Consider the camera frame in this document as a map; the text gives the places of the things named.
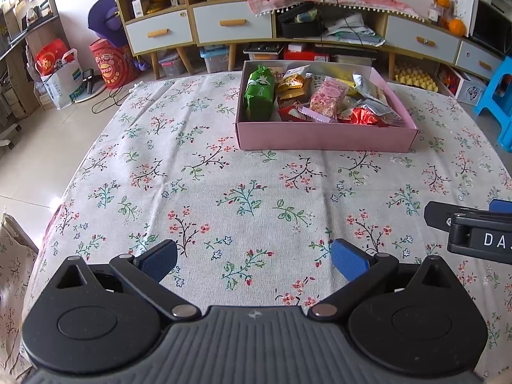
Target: blue gripper pad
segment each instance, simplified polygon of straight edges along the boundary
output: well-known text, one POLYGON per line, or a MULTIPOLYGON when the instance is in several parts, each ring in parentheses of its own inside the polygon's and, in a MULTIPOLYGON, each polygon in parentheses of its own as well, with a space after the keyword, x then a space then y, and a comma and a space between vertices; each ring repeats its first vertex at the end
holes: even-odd
POLYGON ((331 260, 336 269, 351 282, 370 269, 373 257, 348 241, 338 239, 331 244, 331 260))
POLYGON ((489 212, 512 213, 512 202, 493 199, 491 203, 489 203, 489 212))
POLYGON ((178 261, 178 247, 173 240, 165 240, 135 257, 133 265, 157 283, 170 273, 178 261))

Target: orange drawer handle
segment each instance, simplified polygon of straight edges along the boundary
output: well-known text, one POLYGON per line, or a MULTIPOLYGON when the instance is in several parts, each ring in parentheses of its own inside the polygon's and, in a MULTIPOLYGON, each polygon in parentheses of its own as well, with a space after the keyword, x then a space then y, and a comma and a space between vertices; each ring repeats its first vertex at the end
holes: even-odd
POLYGON ((148 37, 160 37, 166 35, 167 33, 169 33, 169 29, 162 28, 160 30, 155 30, 154 32, 149 32, 148 37))
POLYGON ((419 43, 430 46, 430 47, 434 47, 436 45, 436 42, 434 42, 433 40, 425 39, 424 37, 416 36, 416 40, 419 43))
POLYGON ((222 27, 231 27, 231 26, 243 26, 247 20, 238 19, 238 20, 221 20, 219 25, 222 27))
POLYGON ((479 61, 478 61, 478 64, 479 64, 482 68, 484 68, 484 69, 492 70, 492 66, 491 66, 491 65, 489 65, 489 64, 487 64, 487 63, 485 63, 485 62, 482 62, 481 60, 479 60, 479 61))

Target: red gift bag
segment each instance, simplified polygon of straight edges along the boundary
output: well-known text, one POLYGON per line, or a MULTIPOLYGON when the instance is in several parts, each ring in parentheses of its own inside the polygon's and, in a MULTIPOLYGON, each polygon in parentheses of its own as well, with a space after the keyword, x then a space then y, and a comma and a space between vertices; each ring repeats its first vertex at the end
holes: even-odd
POLYGON ((41 76, 52 74, 60 67, 59 63, 61 63, 62 56, 64 56, 68 50, 62 40, 55 39, 53 42, 43 47, 36 55, 36 70, 41 76))

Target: tiled floor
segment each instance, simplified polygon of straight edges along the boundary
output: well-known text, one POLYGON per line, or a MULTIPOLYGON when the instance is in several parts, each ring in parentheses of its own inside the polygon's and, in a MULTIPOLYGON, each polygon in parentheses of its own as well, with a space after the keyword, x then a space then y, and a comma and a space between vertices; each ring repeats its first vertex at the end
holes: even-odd
MULTIPOLYGON (((146 73, 142 80, 152 78, 152 74, 146 73)), ((131 87, 123 88, 116 99, 123 97, 131 87)), ((4 148, 0 157, 0 210, 6 208, 37 246, 73 173, 119 108, 113 105, 100 114, 93 114, 92 105, 107 96, 108 90, 91 101, 60 111, 40 109, 34 112, 20 122, 20 133, 12 133, 14 149, 4 148)), ((112 100, 105 100, 95 110, 111 103, 112 100)), ((463 107, 475 119, 473 108, 463 107)), ((476 117, 476 122, 496 146, 510 172, 512 155, 496 145, 499 124, 489 114, 476 117)))

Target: pink snack bar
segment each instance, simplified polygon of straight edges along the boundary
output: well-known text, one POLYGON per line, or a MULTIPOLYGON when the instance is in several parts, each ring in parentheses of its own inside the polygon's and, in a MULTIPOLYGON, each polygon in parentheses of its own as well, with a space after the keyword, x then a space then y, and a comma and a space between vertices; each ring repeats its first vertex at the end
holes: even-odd
POLYGON ((336 117, 338 106, 348 91, 349 86, 345 82, 327 76, 311 97, 309 109, 329 118, 336 117))
POLYGON ((305 105, 300 105, 297 110, 304 114, 305 116, 308 116, 309 118, 313 119, 313 121, 317 123, 337 123, 338 120, 336 117, 329 117, 322 114, 319 114, 316 111, 313 111, 306 107, 305 105))

